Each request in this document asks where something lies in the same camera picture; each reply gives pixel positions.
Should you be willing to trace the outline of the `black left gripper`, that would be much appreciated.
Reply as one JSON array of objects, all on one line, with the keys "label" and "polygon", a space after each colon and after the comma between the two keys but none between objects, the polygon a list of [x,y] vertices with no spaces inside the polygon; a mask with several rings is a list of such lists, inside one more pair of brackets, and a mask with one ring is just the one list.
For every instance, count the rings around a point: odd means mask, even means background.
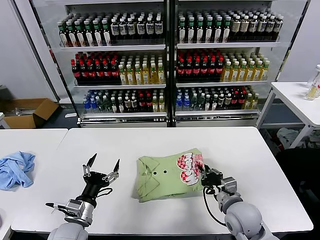
[{"label": "black left gripper", "polygon": [[108,195],[112,192],[109,187],[110,182],[114,182],[119,177],[120,159],[115,164],[109,174],[91,171],[91,167],[97,157],[95,153],[87,162],[82,165],[83,179],[85,187],[80,195],[81,201],[95,201],[96,198]]}]

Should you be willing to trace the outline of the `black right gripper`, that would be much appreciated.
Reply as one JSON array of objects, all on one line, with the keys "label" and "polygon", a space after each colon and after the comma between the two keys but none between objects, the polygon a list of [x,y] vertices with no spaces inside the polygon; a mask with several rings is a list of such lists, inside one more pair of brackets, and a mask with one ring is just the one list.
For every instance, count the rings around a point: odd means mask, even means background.
[{"label": "black right gripper", "polygon": [[221,181],[223,179],[223,173],[214,169],[210,168],[207,164],[203,167],[198,167],[199,178],[201,179],[201,185],[204,187],[213,187],[213,186],[220,186]]}]

